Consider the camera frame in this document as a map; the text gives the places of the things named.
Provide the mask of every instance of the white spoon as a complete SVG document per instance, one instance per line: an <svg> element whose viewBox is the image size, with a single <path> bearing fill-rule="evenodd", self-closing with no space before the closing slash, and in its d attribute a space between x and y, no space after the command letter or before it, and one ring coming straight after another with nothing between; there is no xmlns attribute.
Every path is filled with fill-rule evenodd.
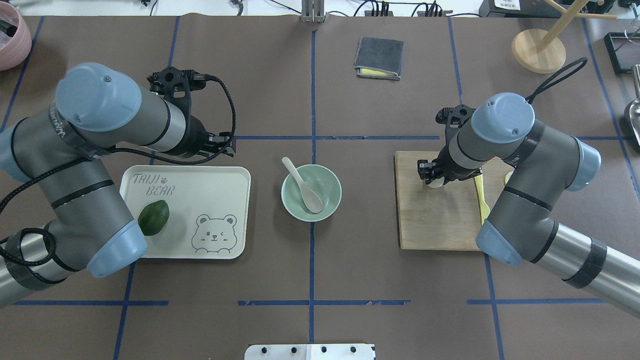
<svg viewBox="0 0 640 360"><path fill-rule="evenodd" d="M293 166L293 163L291 162L291 160L285 156L284 158L282 158L282 163L287 168L291 176L293 176L293 178L298 183L298 187L300 188L300 193L302 194L302 201L305 203L305 206L307 207L307 209L309 209L309 211L311 211L314 214L317 214L320 211L322 211L322 209L324 208L322 204L322 200L320 200L318 195L309 188L309 186L304 182L304 180L302 180L302 177L300 177L300 173L298 173L298 170L296 169L296 167Z"/></svg>

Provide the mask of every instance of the pink bowl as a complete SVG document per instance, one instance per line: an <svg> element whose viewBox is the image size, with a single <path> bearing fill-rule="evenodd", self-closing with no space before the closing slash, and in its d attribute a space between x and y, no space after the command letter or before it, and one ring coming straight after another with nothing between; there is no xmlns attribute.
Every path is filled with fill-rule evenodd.
<svg viewBox="0 0 640 360"><path fill-rule="evenodd" d="M18 26L12 38L0 33L0 71L17 66L31 51L31 33L24 19L11 4L0 1L0 19Z"/></svg>

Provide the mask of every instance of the green bowl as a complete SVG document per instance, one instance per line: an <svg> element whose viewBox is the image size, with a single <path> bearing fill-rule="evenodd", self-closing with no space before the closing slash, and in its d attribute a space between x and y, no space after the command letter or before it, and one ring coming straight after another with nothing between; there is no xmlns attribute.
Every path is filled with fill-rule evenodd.
<svg viewBox="0 0 640 360"><path fill-rule="evenodd" d="M284 179L282 191L280 192L285 209L294 218L306 222L320 221L331 216L340 205L340 200L342 199L342 186L338 177L331 170L321 165L308 164L302 165L297 169L302 180L320 197L324 208L317 214L309 211L304 202L302 202L302 195L296 180L289 174Z"/></svg>

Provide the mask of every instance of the wooden round base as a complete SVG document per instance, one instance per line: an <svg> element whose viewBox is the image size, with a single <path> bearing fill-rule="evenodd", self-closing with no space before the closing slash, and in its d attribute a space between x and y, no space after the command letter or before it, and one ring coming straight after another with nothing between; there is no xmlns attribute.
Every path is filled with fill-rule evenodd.
<svg viewBox="0 0 640 360"><path fill-rule="evenodd" d="M538 74L550 74L558 71L566 60L566 50L562 41L555 38L542 51L537 44L547 32L541 29L528 29L516 35L511 43L511 50L522 67Z"/></svg>

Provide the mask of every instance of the bear drawing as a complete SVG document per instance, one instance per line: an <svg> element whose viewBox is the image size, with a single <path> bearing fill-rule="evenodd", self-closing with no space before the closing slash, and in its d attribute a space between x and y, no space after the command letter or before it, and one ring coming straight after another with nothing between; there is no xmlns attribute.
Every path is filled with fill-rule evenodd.
<svg viewBox="0 0 640 360"><path fill-rule="evenodd" d="M198 217L196 223L198 228L191 238L191 245L196 252L204 249L207 252L231 253L237 244L236 225L237 219L234 215L227 215L225 218L210 218L207 214Z"/></svg>

